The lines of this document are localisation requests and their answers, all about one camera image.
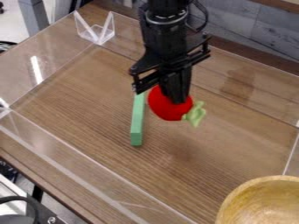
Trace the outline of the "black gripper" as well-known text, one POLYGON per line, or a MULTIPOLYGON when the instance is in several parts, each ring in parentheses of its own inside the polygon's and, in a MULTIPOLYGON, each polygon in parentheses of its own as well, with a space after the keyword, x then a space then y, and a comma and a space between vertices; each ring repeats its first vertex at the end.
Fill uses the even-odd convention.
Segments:
POLYGON ((159 86, 174 104, 186 103, 190 96, 193 66, 211 56, 211 36, 202 27, 193 28, 189 11, 159 15, 139 12, 145 55, 130 68, 133 87, 138 94, 159 86))

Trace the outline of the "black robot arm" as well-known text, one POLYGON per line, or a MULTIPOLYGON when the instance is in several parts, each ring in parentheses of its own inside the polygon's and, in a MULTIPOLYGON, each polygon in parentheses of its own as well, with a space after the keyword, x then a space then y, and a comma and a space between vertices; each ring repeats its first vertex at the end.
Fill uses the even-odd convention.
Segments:
POLYGON ((211 36, 190 13, 198 0, 147 0, 138 16, 145 41, 145 55, 130 68, 134 90, 142 94, 158 86, 175 104, 187 101, 193 67, 211 56, 211 36))

